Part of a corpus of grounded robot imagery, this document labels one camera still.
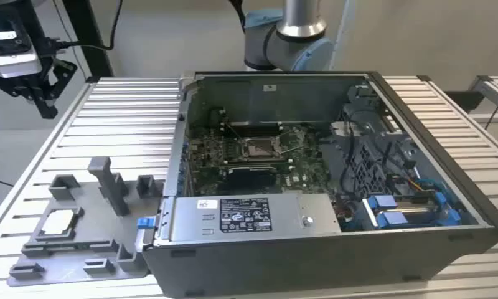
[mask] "blue connector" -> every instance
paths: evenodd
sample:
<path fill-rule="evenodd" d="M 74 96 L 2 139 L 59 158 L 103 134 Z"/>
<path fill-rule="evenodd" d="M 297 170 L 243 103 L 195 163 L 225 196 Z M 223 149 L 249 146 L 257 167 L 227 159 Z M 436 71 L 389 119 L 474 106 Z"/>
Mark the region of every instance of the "blue connector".
<path fill-rule="evenodd" d="M 154 217 L 141 217 L 137 220 L 138 229 L 154 229 L 155 228 L 155 218 Z"/>

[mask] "metal rod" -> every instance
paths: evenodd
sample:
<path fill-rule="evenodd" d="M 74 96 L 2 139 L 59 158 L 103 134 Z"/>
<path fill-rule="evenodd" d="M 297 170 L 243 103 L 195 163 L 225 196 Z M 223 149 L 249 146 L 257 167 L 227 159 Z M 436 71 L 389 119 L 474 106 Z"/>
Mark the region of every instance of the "metal rod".
<path fill-rule="evenodd" d="M 283 16 L 277 24 L 282 37 L 303 40 L 325 34 L 319 3 L 319 0 L 283 0 Z"/>

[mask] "gray robot arm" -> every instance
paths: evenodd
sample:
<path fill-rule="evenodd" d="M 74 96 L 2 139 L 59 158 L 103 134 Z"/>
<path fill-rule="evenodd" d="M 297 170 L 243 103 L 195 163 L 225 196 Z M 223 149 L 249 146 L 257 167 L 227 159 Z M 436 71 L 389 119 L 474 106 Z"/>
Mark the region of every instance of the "gray robot arm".
<path fill-rule="evenodd" d="M 246 66 L 254 70 L 323 70 L 333 44 L 319 0 L 285 0 L 283 9 L 249 12 L 245 23 Z"/>

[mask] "blue latch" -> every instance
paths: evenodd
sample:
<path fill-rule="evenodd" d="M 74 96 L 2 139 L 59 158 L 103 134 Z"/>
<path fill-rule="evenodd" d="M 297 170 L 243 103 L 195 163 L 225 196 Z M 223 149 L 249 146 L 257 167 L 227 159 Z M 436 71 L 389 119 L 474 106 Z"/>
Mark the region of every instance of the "blue latch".
<path fill-rule="evenodd" d="M 397 208 L 395 198 L 391 195 L 373 195 L 367 199 L 371 209 L 394 209 Z"/>
<path fill-rule="evenodd" d="M 155 228 L 155 218 L 154 217 L 141 217 L 137 220 L 138 229 L 154 229 Z"/>
<path fill-rule="evenodd" d="M 378 214 L 375 220 L 381 229 L 401 227 L 407 224 L 405 215 L 398 211 Z"/>

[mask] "processor chip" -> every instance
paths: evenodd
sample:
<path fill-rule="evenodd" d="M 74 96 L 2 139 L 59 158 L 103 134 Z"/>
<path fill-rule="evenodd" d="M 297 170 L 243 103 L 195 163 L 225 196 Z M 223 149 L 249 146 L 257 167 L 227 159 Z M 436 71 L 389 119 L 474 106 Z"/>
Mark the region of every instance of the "processor chip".
<path fill-rule="evenodd" d="M 274 139 L 271 138 L 246 139 L 249 157 L 273 156 L 273 152 L 274 152 L 273 141 Z"/>
<path fill-rule="evenodd" d="M 67 230 L 71 220 L 73 210 L 57 210 L 50 212 L 41 229 L 43 235 L 59 235 Z"/>

